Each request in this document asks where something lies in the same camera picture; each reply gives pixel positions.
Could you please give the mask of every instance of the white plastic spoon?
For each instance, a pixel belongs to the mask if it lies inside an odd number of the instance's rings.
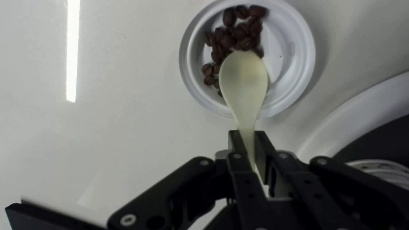
[[[255,127],[269,86],[265,63],[252,51],[236,51],[224,60],[219,83],[256,170]]]

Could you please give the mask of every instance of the white table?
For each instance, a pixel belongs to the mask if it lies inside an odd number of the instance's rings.
[[[201,108],[178,69],[183,32],[209,3],[83,0],[77,101],[69,103],[67,3],[2,2],[2,207],[26,198],[104,226],[189,159],[227,149],[233,120]],[[316,73],[302,100],[259,128],[279,150],[302,155],[331,111],[409,69],[409,2],[289,3],[312,27]],[[4,214],[0,229],[9,229]]]

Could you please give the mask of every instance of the white bowl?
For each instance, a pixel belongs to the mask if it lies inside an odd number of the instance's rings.
[[[274,117],[290,108],[306,91],[316,64],[316,46],[305,18],[283,0],[218,0],[206,7],[188,26],[179,51],[179,68],[191,95],[209,110],[233,118],[214,88],[205,86],[202,67],[213,63],[211,49],[204,34],[223,26],[223,12],[237,5],[260,5],[269,9],[264,18],[261,46],[270,85],[260,118]]]

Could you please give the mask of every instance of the spoon handle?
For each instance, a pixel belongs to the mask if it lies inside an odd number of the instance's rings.
[[[255,128],[239,128],[251,166],[256,170]]]

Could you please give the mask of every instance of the brown food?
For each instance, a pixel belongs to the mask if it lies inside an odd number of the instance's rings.
[[[209,76],[214,76],[214,65],[213,64],[206,64],[202,67],[202,73],[209,77]]]
[[[234,9],[234,14],[236,14],[236,17],[238,17],[241,19],[246,19],[246,18],[248,18],[251,16],[248,9],[244,5],[237,7]]]
[[[216,82],[214,83],[214,87],[218,88],[218,90],[220,88],[219,81],[216,81]]]
[[[205,78],[205,81],[204,81],[204,83],[205,83],[206,86],[213,86],[213,85],[215,85],[215,82],[216,82],[216,80],[215,80],[214,77],[211,77],[211,76],[207,76],[207,77]]]
[[[232,36],[225,35],[221,37],[220,44],[225,50],[229,50],[236,45],[236,40]]]
[[[237,41],[241,41],[244,37],[247,37],[247,35],[246,35],[246,31],[243,31],[241,28],[236,28],[232,31],[232,37],[234,37]]]
[[[241,23],[237,26],[237,30],[242,31],[246,34],[246,36],[248,36],[251,32],[248,30],[248,25],[247,23]]]
[[[234,14],[234,9],[229,8],[225,11],[225,13],[223,14],[223,23],[227,27],[233,27],[236,23],[236,14]]]
[[[255,18],[262,18],[267,14],[267,9],[259,7],[259,5],[252,5],[248,12],[251,13],[252,17]]]
[[[213,51],[211,57],[213,57],[214,62],[218,64],[223,63],[223,60],[224,60],[223,55],[215,50]]]
[[[246,37],[244,40],[239,41],[234,48],[237,50],[248,51],[255,48],[255,40],[251,37]]]
[[[262,49],[257,49],[256,55],[262,59],[265,57],[265,51]]]
[[[215,30],[215,42],[219,42],[224,34],[225,34],[225,30],[223,27],[218,27]]]
[[[260,18],[252,18],[248,22],[248,31],[250,34],[260,34],[264,30]]]
[[[221,67],[220,64],[214,65],[214,74],[219,74],[220,67]]]
[[[214,44],[214,34],[213,32],[210,32],[210,31],[205,32],[205,44],[207,46],[213,46],[213,44]]]
[[[221,63],[229,57],[233,50],[255,51],[260,58],[264,58],[264,50],[260,48],[262,21],[267,11],[261,7],[252,5],[250,9],[244,5],[229,8],[223,14],[225,27],[218,27],[215,32],[205,32],[205,44],[213,48],[211,58],[214,63],[202,67],[205,76],[204,83],[209,87],[214,86],[219,96],[223,97],[218,74],[220,73]]]

